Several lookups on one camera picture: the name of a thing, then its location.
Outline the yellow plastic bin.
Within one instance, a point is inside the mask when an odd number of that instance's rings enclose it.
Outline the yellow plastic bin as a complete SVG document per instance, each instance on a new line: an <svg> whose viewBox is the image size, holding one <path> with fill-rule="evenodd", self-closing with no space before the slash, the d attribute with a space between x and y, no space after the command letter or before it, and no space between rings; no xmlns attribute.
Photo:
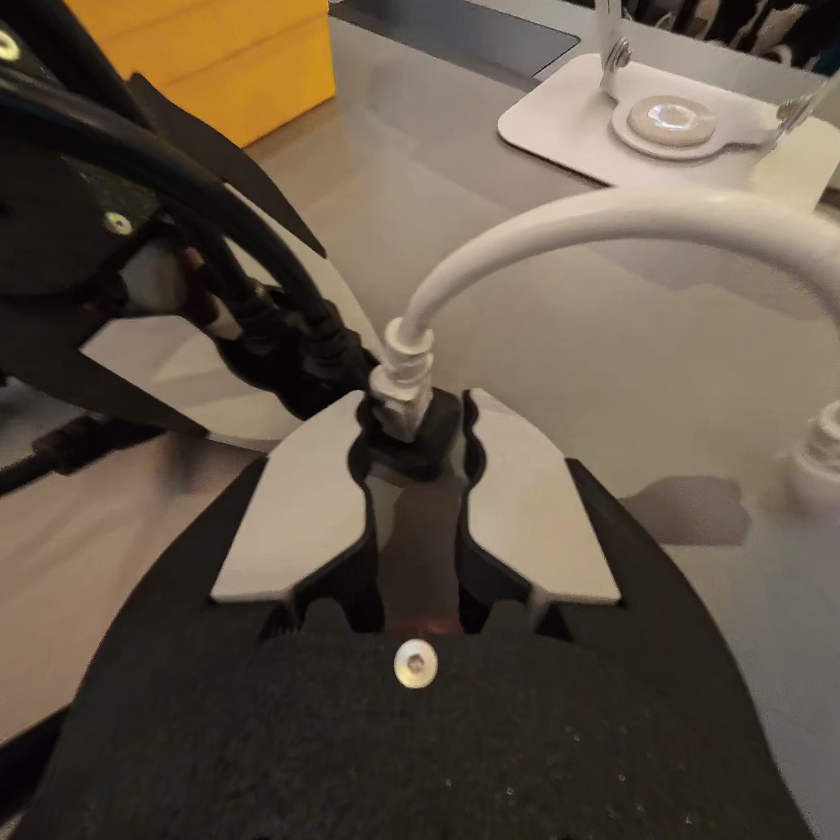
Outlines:
<svg viewBox="0 0 840 840"><path fill-rule="evenodd" d="M119 74L244 148L335 95L327 1L69 1Z"/></svg>

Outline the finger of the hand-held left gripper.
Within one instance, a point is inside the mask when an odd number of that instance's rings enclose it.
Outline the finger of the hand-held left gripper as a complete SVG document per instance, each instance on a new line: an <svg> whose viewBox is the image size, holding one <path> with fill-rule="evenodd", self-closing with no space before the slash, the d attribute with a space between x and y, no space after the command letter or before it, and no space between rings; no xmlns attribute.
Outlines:
<svg viewBox="0 0 840 840"><path fill-rule="evenodd" d="M327 257L321 257L298 236L279 224L272 216L247 198L230 184L226 188L238 200L258 215L275 234L281 238L298 257L303 267L311 276L322 296L330 300L338 309L344 324L360 335L363 346L379 360L382 356L382 343L370 319L362 309L353 290Z"/></svg>
<svg viewBox="0 0 840 840"><path fill-rule="evenodd" d="M232 373L216 345L185 320L114 320L80 351L218 442L279 442L302 421Z"/></svg>

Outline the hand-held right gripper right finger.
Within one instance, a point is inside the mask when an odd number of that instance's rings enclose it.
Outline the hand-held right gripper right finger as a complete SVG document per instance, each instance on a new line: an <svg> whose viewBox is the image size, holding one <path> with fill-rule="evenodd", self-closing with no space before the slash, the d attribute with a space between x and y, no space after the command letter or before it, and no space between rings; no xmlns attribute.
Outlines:
<svg viewBox="0 0 840 840"><path fill-rule="evenodd" d="M622 595L559 447L480 388L464 397L458 582L483 606L614 606Z"/></svg>

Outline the dark grey desk mat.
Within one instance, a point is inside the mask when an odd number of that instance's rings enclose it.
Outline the dark grey desk mat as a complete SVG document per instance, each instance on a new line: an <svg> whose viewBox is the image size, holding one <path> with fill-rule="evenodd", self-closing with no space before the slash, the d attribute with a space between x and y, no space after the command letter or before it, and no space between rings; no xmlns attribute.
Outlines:
<svg viewBox="0 0 840 840"><path fill-rule="evenodd" d="M580 37L467 1L345 1L331 17L501 81L531 81Z"/></svg>

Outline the white stand with flat base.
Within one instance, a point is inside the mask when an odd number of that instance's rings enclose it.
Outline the white stand with flat base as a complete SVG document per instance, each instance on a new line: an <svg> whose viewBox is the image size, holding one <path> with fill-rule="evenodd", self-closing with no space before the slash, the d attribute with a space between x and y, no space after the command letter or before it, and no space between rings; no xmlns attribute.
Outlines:
<svg viewBox="0 0 840 840"><path fill-rule="evenodd" d="M595 2L597 51L570 59L503 113L510 146L606 186L708 186L807 212L838 171L838 72L780 103L635 60L621 2Z"/></svg>

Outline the grey desk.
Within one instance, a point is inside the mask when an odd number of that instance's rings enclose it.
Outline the grey desk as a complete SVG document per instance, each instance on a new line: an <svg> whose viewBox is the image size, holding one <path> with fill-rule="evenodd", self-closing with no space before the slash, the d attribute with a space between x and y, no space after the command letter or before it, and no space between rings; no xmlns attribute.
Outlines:
<svg viewBox="0 0 840 840"><path fill-rule="evenodd" d="M515 87L330 22L338 96L250 153L377 329L466 240L584 191L507 147ZM696 587L820 838L838 838L838 531L789 517L777 469L838 398L818 307L751 261L571 248L437 321L443 386L479 385L621 498ZM2 743L71 701L141 574L255 456L158 437L2 499Z"/></svg>

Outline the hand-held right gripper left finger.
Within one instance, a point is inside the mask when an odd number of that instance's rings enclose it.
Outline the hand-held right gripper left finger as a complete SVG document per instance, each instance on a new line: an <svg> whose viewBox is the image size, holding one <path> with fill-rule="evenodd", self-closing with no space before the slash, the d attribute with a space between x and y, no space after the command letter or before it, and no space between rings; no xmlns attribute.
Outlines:
<svg viewBox="0 0 840 840"><path fill-rule="evenodd" d="M268 454L217 575L215 603L355 599L377 569L370 460L354 391Z"/></svg>

